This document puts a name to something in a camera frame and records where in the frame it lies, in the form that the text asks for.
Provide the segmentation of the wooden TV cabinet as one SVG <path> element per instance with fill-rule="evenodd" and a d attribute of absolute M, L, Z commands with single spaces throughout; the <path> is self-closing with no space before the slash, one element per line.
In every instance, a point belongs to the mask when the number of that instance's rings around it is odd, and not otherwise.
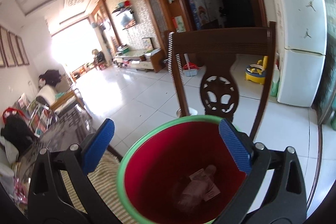
<path fill-rule="evenodd" d="M 119 68 L 130 68 L 158 73 L 165 68 L 165 53 L 161 49 L 134 50 L 116 55 L 113 59 Z"/>

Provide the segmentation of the brown paper trash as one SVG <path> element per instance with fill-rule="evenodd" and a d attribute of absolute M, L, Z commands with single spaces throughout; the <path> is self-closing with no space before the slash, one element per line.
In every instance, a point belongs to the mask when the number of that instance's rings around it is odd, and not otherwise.
<path fill-rule="evenodd" d="M 216 166 L 209 165 L 189 176 L 190 182 L 183 190 L 177 203 L 179 210 L 189 212 L 194 210 L 203 201 L 209 201 L 221 192 L 214 183 Z"/>

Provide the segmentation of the dark wooden carved chair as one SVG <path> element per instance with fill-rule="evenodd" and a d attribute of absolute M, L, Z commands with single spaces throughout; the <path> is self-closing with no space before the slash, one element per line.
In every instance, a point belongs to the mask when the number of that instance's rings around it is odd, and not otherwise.
<path fill-rule="evenodd" d="M 167 66 L 173 79 L 180 108 L 180 117 L 190 115 L 183 85 L 181 55 L 196 54 L 206 67 L 199 92 L 206 115 L 232 121 L 239 105 L 239 89 L 231 74 L 237 55 L 266 56 L 266 77 L 259 107 L 249 137 L 256 139 L 262 122 L 276 55 L 276 22 L 266 27 L 222 28 L 189 32 L 167 32 Z"/>

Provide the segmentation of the beige striped table mat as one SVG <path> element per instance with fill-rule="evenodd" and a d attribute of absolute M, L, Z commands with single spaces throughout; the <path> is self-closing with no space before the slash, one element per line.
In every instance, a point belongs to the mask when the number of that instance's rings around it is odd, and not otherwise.
<path fill-rule="evenodd" d="M 105 151 L 95 171 L 89 173 L 88 178 L 105 204 L 122 223 L 137 223 L 122 206 L 117 194 L 116 178 L 119 165 L 117 157 Z"/>

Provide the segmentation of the red bin with green rim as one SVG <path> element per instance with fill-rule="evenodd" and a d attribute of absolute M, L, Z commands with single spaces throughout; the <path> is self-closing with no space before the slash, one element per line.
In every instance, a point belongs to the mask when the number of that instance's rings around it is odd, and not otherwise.
<path fill-rule="evenodd" d="M 127 151 L 117 173 L 117 193 L 138 223 L 211 223 L 246 179 L 219 134 L 221 118 L 195 115 L 169 121 Z M 178 209 L 195 172 L 214 165 L 219 194 L 191 212 Z"/>

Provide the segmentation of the white refrigerator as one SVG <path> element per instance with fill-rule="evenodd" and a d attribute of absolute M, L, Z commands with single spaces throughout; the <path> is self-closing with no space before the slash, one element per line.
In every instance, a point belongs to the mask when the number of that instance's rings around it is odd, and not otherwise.
<path fill-rule="evenodd" d="M 325 0 L 274 0 L 276 9 L 280 103 L 310 107 L 325 63 Z"/>

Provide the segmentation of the yellow blue child potty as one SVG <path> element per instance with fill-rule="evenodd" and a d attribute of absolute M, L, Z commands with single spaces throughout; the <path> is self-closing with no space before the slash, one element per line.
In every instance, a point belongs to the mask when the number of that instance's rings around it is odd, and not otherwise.
<path fill-rule="evenodd" d="M 248 65 L 245 69 L 245 79 L 253 83 L 264 85 L 268 57 L 264 56 L 256 64 Z"/>

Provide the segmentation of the black clothes pile on sofa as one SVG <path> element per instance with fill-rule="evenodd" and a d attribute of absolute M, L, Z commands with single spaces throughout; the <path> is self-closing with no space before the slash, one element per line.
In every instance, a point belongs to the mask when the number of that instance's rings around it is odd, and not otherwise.
<path fill-rule="evenodd" d="M 5 126 L 1 129 L 1 136 L 14 145 L 19 156 L 22 156 L 38 139 L 18 115 L 9 115 L 6 118 Z"/>

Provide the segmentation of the framed wall picture nearest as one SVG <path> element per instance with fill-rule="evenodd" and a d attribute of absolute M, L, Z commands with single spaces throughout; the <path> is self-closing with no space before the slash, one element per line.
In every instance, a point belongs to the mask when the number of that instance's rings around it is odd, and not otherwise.
<path fill-rule="evenodd" d="M 18 48 L 19 48 L 23 63 L 24 65 L 29 65 L 30 63 L 29 63 L 29 59 L 28 59 L 27 53 L 23 45 L 23 40 L 20 36 L 16 36 L 16 38 L 17 38 L 17 44 L 18 44 Z"/>

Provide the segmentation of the wall mounted television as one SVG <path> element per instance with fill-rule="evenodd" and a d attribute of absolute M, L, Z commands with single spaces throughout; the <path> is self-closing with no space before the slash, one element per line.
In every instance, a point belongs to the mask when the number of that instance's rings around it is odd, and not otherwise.
<path fill-rule="evenodd" d="M 137 23 L 133 13 L 130 10 L 121 12 L 117 17 L 123 30 L 131 28 Z"/>

